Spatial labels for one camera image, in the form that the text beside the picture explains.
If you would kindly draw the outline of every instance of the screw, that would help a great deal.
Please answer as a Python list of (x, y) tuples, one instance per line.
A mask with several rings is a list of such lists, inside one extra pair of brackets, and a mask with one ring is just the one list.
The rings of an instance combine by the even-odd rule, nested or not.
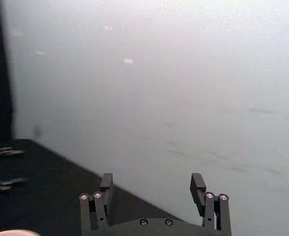
[(145, 226), (148, 224), (148, 221), (145, 219), (140, 220), (140, 225)]
[(101, 193), (95, 193), (95, 194), (94, 194), (94, 197), (100, 198), (100, 197), (101, 197)]
[(213, 198), (214, 197), (212, 193), (207, 193), (206, 195), (207, 195), (208, 198)]
[(227, 200), (227, 196), (226, 196), (226, 195), (220, 195), (220, 198), (221, 198), (222, 200)]
[(83, 195), (81, 196), (81, 199), (82, 199), (82, 200), (85, 200), (85, 199), (87, 199), (87, 197), (88, 197), (88, 196), (87, 196), (86, 194), (83, 194)]
[(173, 221), (171, 219), (166, 219), (165, 220), (165, 225), (172, 226), (173, 225)]

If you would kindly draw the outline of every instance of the black metal part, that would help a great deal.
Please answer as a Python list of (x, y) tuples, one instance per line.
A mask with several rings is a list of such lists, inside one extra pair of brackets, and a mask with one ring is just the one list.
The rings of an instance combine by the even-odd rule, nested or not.
[(219, 200), (219, 210), (217, 213), (217, 229), (231, 235), (231, 222), (229, 218), (229, 207), (228, 207), (228, 196), (225, 194), (220, 194), (218, 197)]
[(197, 205), (199, 215), (204, 216), (205, 211), (205, 199), (204, 194), (207, 190), (207, 186), (204, 183), (202, 175), (199, 173), (192, 173), (192, 179), (190, 181), (190, 191), (193, 196), (193, 202)]
[(202, 226), (214, 229), (214, 194), (207, 192), (205, 194), (205, 212), (202, 221)]
[(80, 195), (80, 205), (81, 205), (82, 236), (91, 236), (92, 228), (91, 228), (89, 195), (87, 193), (83, 193)]
[[(202, 226), (161, 218), (140, 219), (109, 226), (107, 217), (113, 194), (113, 178), (112, 174), (104, 174), (100, 192), (95, 192), (92, 196), (87, 195), (84, 200), (81, 198), (82, 195), (80, 196), (82, 236), (231, 236), (228, 196), (206, 193), (206, 185), (199, 173), (192, 174), (190, 190), (199, 214), (203, 217)], [(92, 212), (95, 212), (97, 217), (97, 229), (93, 231), (90, 219)]]
[(103, 202), (103, 196), (100, 192), (95, 192), (93, 194), (94, 202), (95, 202), (95, 211), (96, 211), (96, 217), (97, 217), (97, 227), (99, 229), (103, 229), (108, 227), (107, 223), (107, 217), (104, 209), (104, 202)]

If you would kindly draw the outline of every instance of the black table surface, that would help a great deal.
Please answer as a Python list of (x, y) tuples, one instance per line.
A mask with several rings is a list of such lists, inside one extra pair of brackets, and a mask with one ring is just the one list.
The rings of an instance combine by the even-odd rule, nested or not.
[[(7, 193), (0, 193), (0, 231), (26, 229), (42, 236), (80, 236), (79, 195), (97, 191), (100, 177), (31, 140), (15, 140), (2, 145), (26, 153), (0, 159), (0, 180), (26, 177), (28, 181)], [(176, 219), (115, 187), (112, 223), (139, 218)]]

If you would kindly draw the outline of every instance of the gray wall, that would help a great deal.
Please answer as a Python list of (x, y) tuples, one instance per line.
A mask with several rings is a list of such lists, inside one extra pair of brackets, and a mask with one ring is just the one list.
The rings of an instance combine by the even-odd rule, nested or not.
[(16, 134), (200, 223), (289, 232), (289, 0), (4, 0)]

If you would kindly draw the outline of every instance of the white spot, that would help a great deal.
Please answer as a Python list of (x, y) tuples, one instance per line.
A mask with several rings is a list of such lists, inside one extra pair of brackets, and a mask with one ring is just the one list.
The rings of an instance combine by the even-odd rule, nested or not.
[(124, 63), (133, 64), (133, 59), (132, 58), (125, 58)]
[(106, 30), (106, 31), (112, 31), (113, 28), (112, 28), (111, 26), (109, 26), (109, 25), (104, 25), (104, 30)]
[(40, 51), (37, 51), (36, 54), (37, 54), (37, 55), (41, 55), (41, 56), (42, 56), (42, 55), (46, 55), (45, 52), (40, 52)]

